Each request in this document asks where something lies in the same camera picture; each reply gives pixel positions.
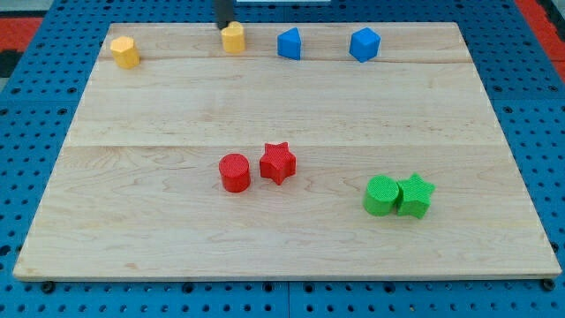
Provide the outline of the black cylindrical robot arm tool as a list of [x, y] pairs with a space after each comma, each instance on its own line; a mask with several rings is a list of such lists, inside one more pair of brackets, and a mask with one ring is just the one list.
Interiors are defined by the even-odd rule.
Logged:
[[218, 29], [224, 29], [230, 22], [235, 21], [233, 0], [214, 0], [215, 21]]

